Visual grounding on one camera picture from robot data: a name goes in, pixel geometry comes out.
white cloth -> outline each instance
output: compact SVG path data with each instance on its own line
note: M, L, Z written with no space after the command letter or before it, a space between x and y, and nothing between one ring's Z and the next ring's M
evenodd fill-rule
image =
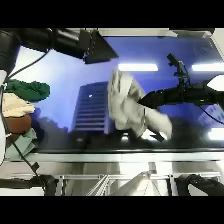
M118 130L131 128L139 137L149 127L171 138L172 124L167 115L142 106L137 101L145 96L144 90L127 72L114 70L108 84L109 116Z
M20 99L14 93L3 93L2 112L4 117L21 117L34 112L34 105Z

